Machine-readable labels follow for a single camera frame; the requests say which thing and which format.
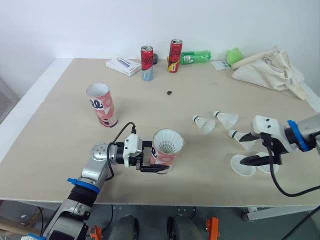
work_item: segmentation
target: red soda can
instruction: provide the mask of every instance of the red soda can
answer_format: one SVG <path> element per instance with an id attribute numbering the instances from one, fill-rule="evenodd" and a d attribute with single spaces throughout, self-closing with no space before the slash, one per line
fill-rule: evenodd
<path id="1" fill-rule="evenodd" d="M 168 72 L 176 73 L 179 67 L 180 54 L 182 50 L 182 40 L 173 39 L 170 44 Z"/>
<path id="2" fill-rule="evenodd" d="M 141 47 L 141 77 L 144 81 L 151 81 L 154 70 L 154 49 L 152 46 Z"/>

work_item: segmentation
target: bag handle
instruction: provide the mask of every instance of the bag handle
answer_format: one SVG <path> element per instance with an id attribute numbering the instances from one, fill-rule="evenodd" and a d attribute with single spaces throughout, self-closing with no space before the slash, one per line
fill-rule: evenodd
<path id="1" fill-rule="evenodd" d="M 260 52 L 256 55 L 248 56 L 240 61 L 235 62 L 234 64 L 231 65 L 231 68 L 232 69 L 240 68 L 241 66 L 252 63 L 258 59 L 262 59 L 264 57 L 270 56 L 270 55 L 276 53 L 277 51 L 279 51 L 278 46 L 274 46 L 273 48 L 271 48 L 269 50 Z"/>
<path id="2" fill-rule="evenodd" d="M 307 97 L 309 97 L 301 87 L 295 86 L 291 83 L 286 83 L 285 86 L 301 100 L 305 100 Z"/>

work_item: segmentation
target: black cable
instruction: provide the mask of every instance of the black cable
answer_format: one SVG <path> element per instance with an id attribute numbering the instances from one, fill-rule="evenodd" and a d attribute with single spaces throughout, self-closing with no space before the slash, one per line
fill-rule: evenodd
<path id="1" fill-rule="evenodd" d="M 108 229 L 108 227 L 110 227 L 113 218 L 114 218 L 114 206 L 111 204 L 111 218 L 110 218 L 110 221 L 109 221 L 109 223 L 107 224 L 107 226 L 102 229 L 102 232 L 104 232 L 105 230 Z"/>
<path id="2" fill-rule="evenodd" d="M 111 145 L 115 145 L 115 142 L 117 141 L 117 139 L 119 138 L 119 136 L 123 133 L 123 131 L 129 126 L 129 125 L 132 125 L 132 129 L 131 129 L 131 133 L 135 134 L 136 133 L 136 125 L 130 121 L 128 122 L 126 125 L 124 125 L 124 127 L 121 129 L 121 131 L 117 134 L 117 136 L 114 138 L 114 140 L 112 141 L 112 143 L 110 143 L 106 149 L 106 161 L 108 163 L 108 167 L 110 169 L 110 172 L 111 172 L 111 176 L 110 177 L 107 177 L 105 179 L 105 181 L 108 181 L 110 179 L 112 179 L 114 176 L 115 176 L 115 173 L 114 173 L 114 170 L 112 169 L 112 166 L 111 166 L 111 162 L 110 162 L 110 159 L 109 159 L 109 149 L 110 149 L 110 146 Z"/>
<path id="3" fill-rule="evenodd" d="M 105 181 L 108 181 L 108 180 L 112 179 L 112 178 L 115 176 L 114 170 L 112 169 L 111 162 L 110 162 L 110 159 L 109 159 L 109 149 L 110 149 L 111 144 L 112 144 L 112 143 L 110 143 L 110 144 L 108 145 L 108 147 L 106 148 L 106 162 L 108 163 L 108 167 L 109 167 L 109 169 L 110 169 L 111 176 L 110 176 L 110 177 L 107 177 L 107 178 L 105 179 Z"/>
<path id="4" fill-rule="evenodd" d="M 42 236 L 43 231 L 44 231 L 44 215 L 42 213 L 41 207 L 37 206 L 37 208 L 39 209 L 39 211 L 41 213 L 41 232 L 40 232 L 40 236 Z"/>
<path id="5" fill-rule="evenodd" d="M 114 144 L 114 143 L 117 141 L 117 139 L 118 139 L 119 136 L 122 134 L 122 132 L 123 132 L 130 124 L 132 124 L 131 133 L 132 133 L 132 134 L 135 134 L 135 133 L 136 133 L 136 125 L 135 125 L 132 121 L 130 121 L 130 122 L 128 122 L 126 125 L 124 125 L 124 127 L 121 129 L 121 131 L 118 133 L 118 135 L 114 138 L 112 144 Z"/>
<path id="6" fill-rule="evenodd" d="M 310 212 L 307 216 L 305 216 L 304 219 L 302 219 L 292 230 L 282 238 L 282 240 L 288 239 L 296 230 L 298 230 L 299 227 L 301 227 L 302 224 L 304 224 L 313 214 L 315 214 L 317 211 L 320 210 L 320 206 L 318 206 L 316 209 L 314 209 L 312 212 Z"/>
<path id="7" fill-rule="evenodd" d="M 270 173 L 271 173 L 271 178 L 276 186 L 276 188 L 283 194 L 283 195 L 286 195 L 287 197 L 297 197 L 297 196 L 301 196 L 303 194 L 307 194 L 307 193 L 310 193 L 312 191 L 315 191 L 317 189 L 320 189 L 320 185 L 319 186 L 314 186 L 314 187 L 311 187 L 311 188 L 308 188 L 306 190 L 303 190 L 303 191 L 300 191 L 300 192 L 297 192 L 297 193 L 288 193 L 286 191 L 284 191 L 277 179 L 276 179 L 276 176 L 275 176 L 275 171 L 274 171 L 274 157 L 273 157 L 273 153 L 272 153 L 272 149 L 271 149 L 271 146 L 270 145 L 266 145 L 266 148 L 268 150 L 268 153 L 269 153 L 269 161 L 270 161 Z"/>
<path id="8" fill-rule="evenodd" d="M 195 217 L 196 211 L 197 211 L 197 208 L 194 206 L 193 207 L 193 213 L 190 214 L 189 219 L 193 219 Z"/>

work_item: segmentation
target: wooden table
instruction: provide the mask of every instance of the wooden table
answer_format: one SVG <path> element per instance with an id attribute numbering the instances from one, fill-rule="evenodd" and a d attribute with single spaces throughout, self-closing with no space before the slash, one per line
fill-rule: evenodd
<path id="1" fill-rule="evenodd" d="M 315 111 L 289 91 L 276 92 L 231 78 L 232 70 L 217 71 L 210 64 L 181 65 L 167 72 L 167 62 L 154 66 L 150 82 L 141 73 L 129 77 L 105 67 L 105 59 L 74 59 L 32 115 L 0 163 L 0 199 L 62 202 L 72 189 L 67 178 L 77 178 L 91 148 L 110 142 L 129 121 L 137 134 L 152 140 L 162 128 L 179 132 L 185 145 L 172 171 L 165 175 L 142 173 L 135 167 L 114 167 L 115 177 L 104 184 L 99 204 L 185 206 L 319 205 L 320 191 L 290 198 L 282 195 L 271 177 L 256 171 L 237 175 L 230 167 L 234 154 L 250 156 L 266 149 L 258 142 L 246 152 L 217 122 L 201 135 L 193 115 L 212 117 L 215 110 L 238 113 L 235 128 L 249 132 L 255 115 L 286 124 Z M 93 83 L 110 86 L 118 124 L 104 128 L 92 110 L 86 88 Z M 123 141 L 125 131 L 119 138 Z M 298 192 L 320 182 L 320 157 L 314 149 L 282 156 L 276 174 L 287 192 Z"/>

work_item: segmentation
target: smartphone box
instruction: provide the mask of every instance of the smartphone box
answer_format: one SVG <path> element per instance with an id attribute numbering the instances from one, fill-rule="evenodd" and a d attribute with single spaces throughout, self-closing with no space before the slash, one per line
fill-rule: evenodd
<path id="1" fill-rule="evenodd" d="M 141 69 L 140 63 L 123 57 L 111 58 L 105 62 L 105 66 L 128 76 L 132 76 Z"/>

